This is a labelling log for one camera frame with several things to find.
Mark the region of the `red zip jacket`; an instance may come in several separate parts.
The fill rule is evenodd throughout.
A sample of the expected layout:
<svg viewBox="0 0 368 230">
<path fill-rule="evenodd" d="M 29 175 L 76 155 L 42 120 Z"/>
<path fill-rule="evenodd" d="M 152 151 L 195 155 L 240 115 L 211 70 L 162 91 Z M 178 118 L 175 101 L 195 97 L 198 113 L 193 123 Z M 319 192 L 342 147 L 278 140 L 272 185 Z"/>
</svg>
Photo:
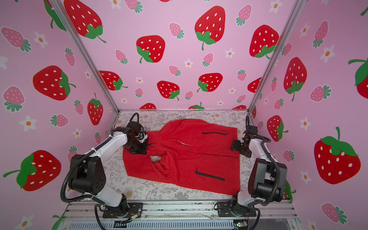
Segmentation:
<svg viewBox="0 0 368 230">
<path fill-rule="evenodd" d="M 145 155 L 123 150 L 127 175 L 226 195 L 240 191 L 240 155 L 231 151 L 236 128 L 181 119 L 148 138 Z"/>
</svg>

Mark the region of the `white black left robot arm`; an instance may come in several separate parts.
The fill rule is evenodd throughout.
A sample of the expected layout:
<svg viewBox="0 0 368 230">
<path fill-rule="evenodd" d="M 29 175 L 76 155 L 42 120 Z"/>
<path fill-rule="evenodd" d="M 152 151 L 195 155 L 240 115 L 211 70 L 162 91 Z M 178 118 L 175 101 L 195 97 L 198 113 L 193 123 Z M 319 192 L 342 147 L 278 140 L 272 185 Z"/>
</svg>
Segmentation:
<svg viewBox="0 0 368 230">
<path fill-rule="evenodd" d="M 107 184 L 104 163 L 120 147 L 133 155 L 147 154 L 149 138 L 138 121 L 111 130 L 108 138 L 86 154 L 72 157 L 70 170 L 62 184 L 60 198 L 65 203 L 92 199 L 117 217 L 130 212 L 125 195 Z"/>
</svg>

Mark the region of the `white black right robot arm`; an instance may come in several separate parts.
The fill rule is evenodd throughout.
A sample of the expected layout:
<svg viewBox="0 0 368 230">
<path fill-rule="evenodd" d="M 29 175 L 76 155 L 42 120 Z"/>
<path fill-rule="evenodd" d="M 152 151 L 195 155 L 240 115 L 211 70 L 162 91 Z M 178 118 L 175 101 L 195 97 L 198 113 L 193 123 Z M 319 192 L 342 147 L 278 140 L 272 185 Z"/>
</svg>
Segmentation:
<svg viewBox="0 0 368 230">
<path fill-rule="evenodd" d="M 247 158 L 255 157 L 248 190 L 237 192 L 232 198 L 231 209 L 235 216 L 248 214 L 257 204 L 267 206 L 283 198 L 288 169 L 272 157 L 266 146 L 270 142 L 269 138 L 258 134 L 258 127 L 247 125 L 242 141 L 232 143 L 231 150 Z"/>
</svg>

